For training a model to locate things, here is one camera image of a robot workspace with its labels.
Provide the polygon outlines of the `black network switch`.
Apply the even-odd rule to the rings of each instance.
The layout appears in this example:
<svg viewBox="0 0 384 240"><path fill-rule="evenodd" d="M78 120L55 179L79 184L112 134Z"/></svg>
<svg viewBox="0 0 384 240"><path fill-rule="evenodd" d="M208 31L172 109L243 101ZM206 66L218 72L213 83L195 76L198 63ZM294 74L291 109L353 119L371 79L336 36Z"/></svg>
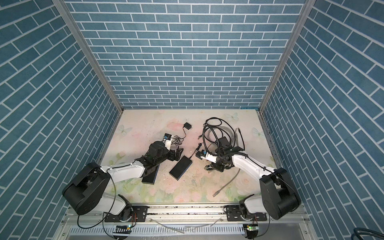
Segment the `black network switch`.
<svg viewBox="0 0 384 240"><path fill-rule="evenodd" d="M170 175L177 181L182 177L182 175L187 171L187 169L192 165L193 161L186 156L183 156L178 163L170 170Z"/></svg>

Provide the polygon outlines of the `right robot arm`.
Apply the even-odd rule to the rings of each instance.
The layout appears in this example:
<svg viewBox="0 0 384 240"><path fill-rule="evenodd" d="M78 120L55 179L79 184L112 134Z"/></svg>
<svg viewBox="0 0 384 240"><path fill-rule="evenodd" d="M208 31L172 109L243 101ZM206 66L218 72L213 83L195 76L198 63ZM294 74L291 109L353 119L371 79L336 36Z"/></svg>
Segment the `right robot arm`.
<svg viewBox="0 0 384 240"><path fill-rule="evenodd" d="M207 160L208 169L223 172L236 167L247 173L260 184L260 195L250 195L239 202L241 216L245 220L254 218L256 213L267 213L274 220L295 211L302 203L291 175L283 168L268 167L248 155L239 146L232 146L227 138L216 141L214 153L201 150L196 157Z"/></svg>

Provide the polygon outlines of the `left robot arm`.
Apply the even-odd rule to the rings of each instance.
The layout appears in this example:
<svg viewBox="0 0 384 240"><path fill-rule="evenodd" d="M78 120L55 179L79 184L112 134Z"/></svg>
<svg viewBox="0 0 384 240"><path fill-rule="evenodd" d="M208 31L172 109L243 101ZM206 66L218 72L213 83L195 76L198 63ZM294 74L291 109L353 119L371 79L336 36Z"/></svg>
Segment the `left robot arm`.
<svg viewBox="0 0 384 240"><path fill-rule="evenodd" d="M132 204L122 195L106 193L106 188L147 177L164 161L179 161L183 151L179 147L172 150L170 140L155 141L143 156L131 163L114 166L89 163L64 187L62 195L79 216L98 211L120 216L125 221L132 212Z"/></svg>

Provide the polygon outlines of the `long black switch box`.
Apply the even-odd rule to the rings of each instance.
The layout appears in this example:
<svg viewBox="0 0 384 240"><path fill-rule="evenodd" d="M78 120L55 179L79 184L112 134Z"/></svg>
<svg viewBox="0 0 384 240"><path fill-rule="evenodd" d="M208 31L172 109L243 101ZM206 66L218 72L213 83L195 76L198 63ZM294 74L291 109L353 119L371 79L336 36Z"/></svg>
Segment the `long black switch box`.
<svg viewBox="0 0 384 240"><path fill-rule="evenodd" d="M156 167L152 168L153 171L150 174L148 174L147 176L142 178L142 183L148 184L148 185L154 185L158 171L159 171L159 168L160 168L160 166L156 166Z"/></svg>

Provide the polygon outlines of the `black wall plug adapter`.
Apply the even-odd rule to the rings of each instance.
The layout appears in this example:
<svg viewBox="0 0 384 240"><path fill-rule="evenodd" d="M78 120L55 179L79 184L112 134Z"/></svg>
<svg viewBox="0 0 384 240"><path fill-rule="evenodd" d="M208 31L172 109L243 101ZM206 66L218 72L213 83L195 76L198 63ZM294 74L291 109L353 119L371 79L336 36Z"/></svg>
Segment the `black wall plug adapter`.
<svg viewBox="0 0 384 240"><path fill-rule="evenodd" d="M190 129L192 128L192 125L189 124L189 123L185 123L185 124L183 125L183 128L186 129L186 130L190 130Z"/></svg>

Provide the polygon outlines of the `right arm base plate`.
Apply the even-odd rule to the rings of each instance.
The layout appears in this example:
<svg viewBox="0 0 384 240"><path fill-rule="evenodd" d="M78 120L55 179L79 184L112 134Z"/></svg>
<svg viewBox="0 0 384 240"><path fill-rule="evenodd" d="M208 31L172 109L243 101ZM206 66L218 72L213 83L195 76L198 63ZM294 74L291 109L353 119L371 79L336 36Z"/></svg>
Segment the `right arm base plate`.
<svg viewBox="0 0 384 240"><path fill-rule="evenodd" d="M244 206L240 205L226 205L223 208L228 222L239 221L267 221L265 213L250 213Z"/></svg>

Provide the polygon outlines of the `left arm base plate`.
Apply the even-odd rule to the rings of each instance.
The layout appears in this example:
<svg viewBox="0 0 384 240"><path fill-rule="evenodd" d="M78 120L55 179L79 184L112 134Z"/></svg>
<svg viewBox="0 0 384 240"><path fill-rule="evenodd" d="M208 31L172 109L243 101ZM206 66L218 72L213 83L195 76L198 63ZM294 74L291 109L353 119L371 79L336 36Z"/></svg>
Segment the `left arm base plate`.
<svg viewBox="0 0 384 240"><path fill-rule="evenodd" d="M132 206L124 208L118 215L109 214L105 218L106 223L143 223L146 220L148 206Z"/></svg>

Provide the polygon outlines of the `aluminium front rail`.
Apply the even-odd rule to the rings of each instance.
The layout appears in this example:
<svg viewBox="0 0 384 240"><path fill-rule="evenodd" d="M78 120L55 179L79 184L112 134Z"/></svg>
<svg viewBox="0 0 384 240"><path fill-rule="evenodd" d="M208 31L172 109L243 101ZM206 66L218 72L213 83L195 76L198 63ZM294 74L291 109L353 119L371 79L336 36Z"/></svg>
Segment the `aluminium front rail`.
<svg viewBox="0 0 384 240"><path fill-rule="evenodd" d="M149 224L155 221L165 223L211 223L219 220L220 223L230 223L224 213L224 206L238 205L229 203L213 204L134 204L133 206L148 206L148 213L145 222L139 224ZM267 215L267 221L252 221L255 223L308 223L309 217L303 206L298 207L294 212L290 212L279 220L275 220Z"/></svg>

